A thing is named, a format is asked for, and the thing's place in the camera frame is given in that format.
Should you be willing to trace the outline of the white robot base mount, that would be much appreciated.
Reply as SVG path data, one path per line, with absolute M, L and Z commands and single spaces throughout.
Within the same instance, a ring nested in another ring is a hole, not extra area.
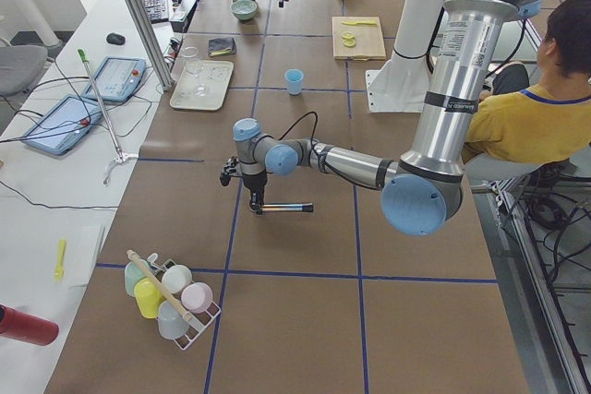
M 371 113 L 420 113 L 429 87 L 428 70 L 386 64 L 365 74 Z

